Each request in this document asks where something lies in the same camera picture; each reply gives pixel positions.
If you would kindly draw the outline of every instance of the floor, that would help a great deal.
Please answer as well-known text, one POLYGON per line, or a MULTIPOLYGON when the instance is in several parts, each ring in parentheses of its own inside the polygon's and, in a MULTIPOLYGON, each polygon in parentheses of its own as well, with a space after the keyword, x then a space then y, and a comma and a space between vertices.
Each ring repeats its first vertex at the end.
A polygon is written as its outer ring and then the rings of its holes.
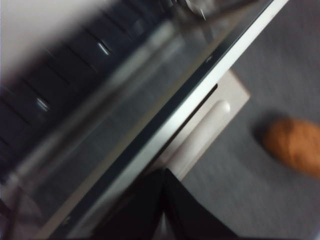
POLYGON ((278 116, 320 124, 319 13, 320 1, 290 1, 234 64, 251 99, 183 180, 241 236, 320 233, 320 181, 281 165, 256 141, 278 116))

